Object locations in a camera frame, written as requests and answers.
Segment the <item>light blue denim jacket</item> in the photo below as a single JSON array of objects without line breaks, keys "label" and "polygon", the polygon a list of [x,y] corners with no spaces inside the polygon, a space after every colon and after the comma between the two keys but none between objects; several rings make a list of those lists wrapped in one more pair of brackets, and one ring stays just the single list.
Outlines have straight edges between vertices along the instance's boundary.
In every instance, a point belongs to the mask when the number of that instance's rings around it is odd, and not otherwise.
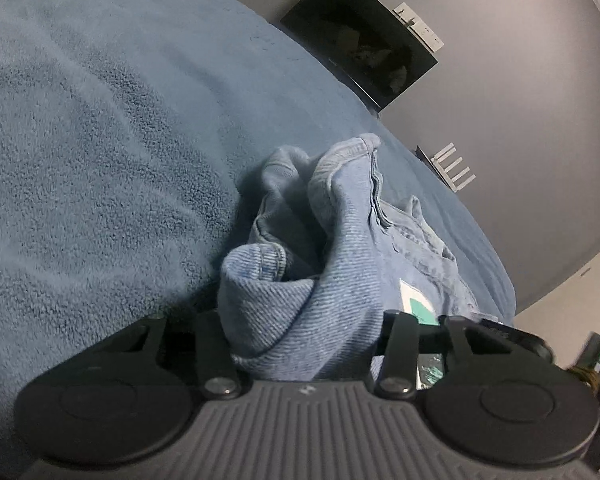
[{"label": "light blue denim jacket", "polygon": [[264,164],[249,240],[221,266],[218,310],[232,358],[251,376],[309,382],[378,371],[387,311],[509,322],[460,274],[417,197],[381,196],[379,139],[363,134],[310,157],[279,148]]}]

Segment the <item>white wifi router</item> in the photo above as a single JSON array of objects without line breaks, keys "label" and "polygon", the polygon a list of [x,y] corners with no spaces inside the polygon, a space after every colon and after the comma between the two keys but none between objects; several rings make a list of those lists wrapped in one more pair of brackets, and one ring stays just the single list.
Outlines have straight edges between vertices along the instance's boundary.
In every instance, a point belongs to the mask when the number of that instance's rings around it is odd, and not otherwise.
[{"label": "white wifi router", "polygon": [[448,144],[432,155],[430,162],[434,171],[453,193],[464,190],[476,180],[476,175],[466,164],[464,158],[457,154],[457,147],[454,143]]}]

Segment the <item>black flat screen television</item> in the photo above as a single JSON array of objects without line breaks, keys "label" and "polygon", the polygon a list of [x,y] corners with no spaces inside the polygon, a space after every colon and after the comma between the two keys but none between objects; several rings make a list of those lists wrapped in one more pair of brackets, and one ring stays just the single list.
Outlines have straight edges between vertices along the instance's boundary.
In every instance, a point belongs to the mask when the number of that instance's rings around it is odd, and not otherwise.
[{"label": "black flat screen television", "polygon": [[299,0],[279,25],[376,112],[438,62],[378,0]]}]

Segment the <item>blue fleece bed blanket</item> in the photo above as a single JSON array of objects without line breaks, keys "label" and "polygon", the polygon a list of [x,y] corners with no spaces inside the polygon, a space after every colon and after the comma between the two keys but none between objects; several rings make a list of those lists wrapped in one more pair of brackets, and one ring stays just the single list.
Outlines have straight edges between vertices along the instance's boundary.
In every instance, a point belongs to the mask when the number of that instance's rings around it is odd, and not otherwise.
[{"label": "blue fleece bed blanket", "polygon": [[516,296],[460,200],[306,50],[237,0],[0,0],[0,474],[30,380],[142,316],[218,307],[279,148],[373,134],[460,274]]}]

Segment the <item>white wall power strip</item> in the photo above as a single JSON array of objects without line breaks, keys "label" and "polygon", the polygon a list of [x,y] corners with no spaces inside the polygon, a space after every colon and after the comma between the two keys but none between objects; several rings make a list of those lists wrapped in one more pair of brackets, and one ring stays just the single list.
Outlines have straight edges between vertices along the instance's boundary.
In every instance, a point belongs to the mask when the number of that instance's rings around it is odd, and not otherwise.
[{"label": "white wall power strip", "polygon": [[432,53],[437,53],[444,47],[443,41],[424,22],[424,20],[405,2],[393,9],[398,19],[417,36]]}]

